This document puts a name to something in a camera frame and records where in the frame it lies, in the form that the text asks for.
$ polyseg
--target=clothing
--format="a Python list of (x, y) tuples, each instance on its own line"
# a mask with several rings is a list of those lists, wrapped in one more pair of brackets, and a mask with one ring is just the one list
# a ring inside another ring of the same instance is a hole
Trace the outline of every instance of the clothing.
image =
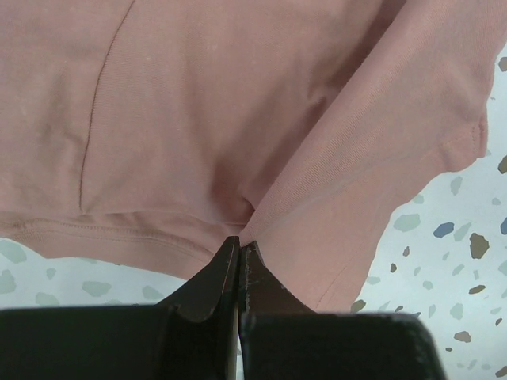
[(181, 278), (257, 240), (347, 310), (391, 212), (484, 155), (505, 0), (2, 0), (0, 236)]

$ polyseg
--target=terrazzo floor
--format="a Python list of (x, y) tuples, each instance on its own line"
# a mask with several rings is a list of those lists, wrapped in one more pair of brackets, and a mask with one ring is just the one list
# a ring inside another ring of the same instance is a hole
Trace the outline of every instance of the terrazzo floor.
[[(435, 178), (392, 214), (352, 306), (417, 315), (449, 380), (507, 379), (507, 47), (488, 113), (487, 156)], [(46, 260), (0, 240), (0, 308), (152, 303), (183, 282), (95, 260)]]

